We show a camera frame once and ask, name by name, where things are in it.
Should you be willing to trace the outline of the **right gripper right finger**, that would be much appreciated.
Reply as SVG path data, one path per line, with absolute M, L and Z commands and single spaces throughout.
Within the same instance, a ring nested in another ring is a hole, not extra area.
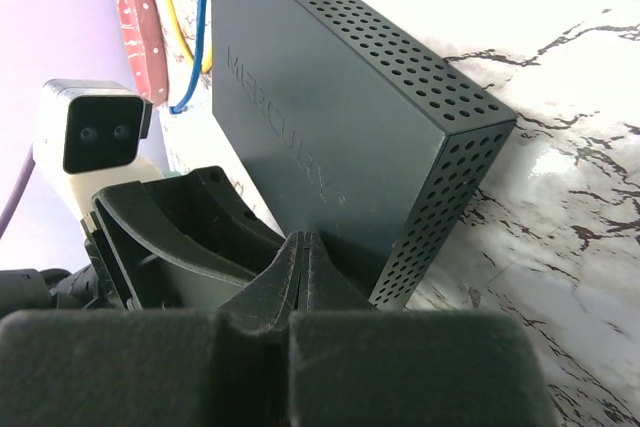
M 523 328 L 479 311 L 380 311 L 304 240 L 289 321 L 294 426 L 552 426 Z

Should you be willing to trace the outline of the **black network switch box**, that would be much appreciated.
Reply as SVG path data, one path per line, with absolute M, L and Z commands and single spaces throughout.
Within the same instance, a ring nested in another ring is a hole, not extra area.
M 212 0 L 212 112 L 284 233 L 403 308 L 515 112 L 362 0 Z

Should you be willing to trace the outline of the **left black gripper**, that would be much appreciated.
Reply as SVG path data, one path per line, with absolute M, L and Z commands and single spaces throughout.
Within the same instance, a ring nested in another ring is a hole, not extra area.
M 1 271 L 1 316 L 20 310 L 216 309 L 284 243 L 224 170 L 105 187 L 92 199 L 89 264 Z

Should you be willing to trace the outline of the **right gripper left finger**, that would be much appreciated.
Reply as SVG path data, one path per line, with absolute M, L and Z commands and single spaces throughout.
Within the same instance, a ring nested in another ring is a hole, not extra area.
M 5 426 L 285 426 L 282 342 L 303 257 L 287 238 L 220 310 L 13 313 L 1 323 Z

